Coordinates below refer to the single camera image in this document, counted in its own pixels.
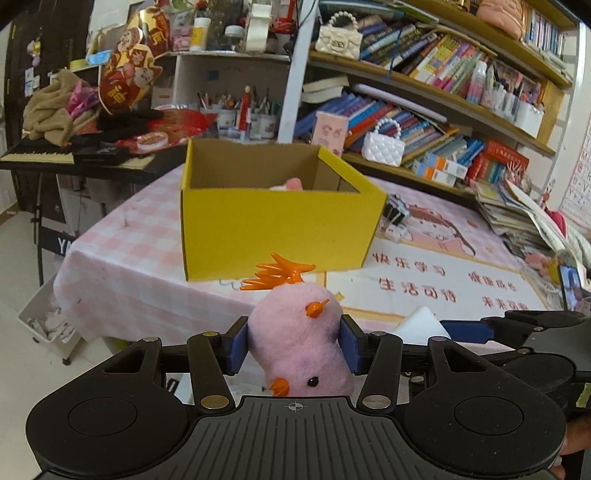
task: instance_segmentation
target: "white tube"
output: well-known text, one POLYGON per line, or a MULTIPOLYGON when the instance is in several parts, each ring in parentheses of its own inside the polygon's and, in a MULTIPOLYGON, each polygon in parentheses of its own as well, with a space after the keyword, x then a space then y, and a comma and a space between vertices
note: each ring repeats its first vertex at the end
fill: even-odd
POLYGON ((411 102, 410 100, 406 100, 406 98, 399 97, 397 95, 393 95, 392 93, 384 92, 383 90, 370 87, 369 85, 364 85, 363 83, 358 83, 354 85, 353 91, 357 93, 364 93, 366 95, 379 98, 380 100, 384 100, 386 102, 394 103, 395 105, 399 105, 411 110, 414 110, 421 115, 427 116, 432 118, 436 122, 440 123, 447 123, 447 118, 443 115, 439 115, 439 113, 435 113, 433 110, 429 110, 417 103, 411 102))

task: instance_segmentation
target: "plush chick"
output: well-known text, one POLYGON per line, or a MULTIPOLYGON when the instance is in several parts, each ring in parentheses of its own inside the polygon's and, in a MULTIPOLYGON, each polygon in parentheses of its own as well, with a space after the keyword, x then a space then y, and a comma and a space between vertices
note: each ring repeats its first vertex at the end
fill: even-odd
POLYGON ((300 273, 313 265, 273 258, 243 287, 272 288, 248 318, 249 350, 269 389, 278 397, 351 395, 353 375, 336 343, 343 309, 323 286, 303 283, 300 273))

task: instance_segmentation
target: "pink checkered tablecloth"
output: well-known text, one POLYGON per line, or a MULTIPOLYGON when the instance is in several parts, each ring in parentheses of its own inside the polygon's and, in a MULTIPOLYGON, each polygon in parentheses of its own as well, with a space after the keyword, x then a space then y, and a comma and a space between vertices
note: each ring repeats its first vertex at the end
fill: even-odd
MULTIPOLYGON (((86 340, 158 336, 165 345, 184 343, 196 333, 226 331, 239 316, 249 315, 266 295, 240 291, 240 281, 185 281, 181 175, 179 167, 144 188, 70 248, 54 291, 59 305, 86 340)), ((390 193, 400 193, 407 203, 436 210, 454 223, 481 260, 516 264, 476 212, 411 189, 375 182, 390 193)), ((380 322, 358 321, 366 330, 384 329, 380 322)))

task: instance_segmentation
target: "orange beak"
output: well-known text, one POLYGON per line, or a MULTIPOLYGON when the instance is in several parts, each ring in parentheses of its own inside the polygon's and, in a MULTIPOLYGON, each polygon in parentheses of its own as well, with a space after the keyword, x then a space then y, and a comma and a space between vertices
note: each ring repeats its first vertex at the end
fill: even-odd
POLYGON ((324 308, 324 305, 326 305, 328 302, 329 302, 329 299, 326 299, 322 303, 319 301, 313 301, 312 303, 310 303, 306 307, 306 315, 310 318, 313 318, 313 319, 318 318, 320 316, 320 314, 322 313, 322 309, 324 308))
POLYGON ((290 393, 290 385, 285 378, 278 378, 269 387, 274 397, 286 397, 290 393))

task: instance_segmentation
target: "red cloth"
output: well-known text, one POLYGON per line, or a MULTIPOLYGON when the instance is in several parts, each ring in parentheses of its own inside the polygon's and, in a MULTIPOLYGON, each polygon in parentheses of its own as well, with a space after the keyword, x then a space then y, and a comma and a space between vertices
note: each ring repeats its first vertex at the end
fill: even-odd
POLYGON ((545 212, 548 214, 550 218, 554 221, 554 223, 558 226, 560 233, 562 233, 563 237, 566 238, 566 220, 564 220, 564 215, 560 212, 553 212, 552 210, 548 210, 547 208, 544 209, 545 212))

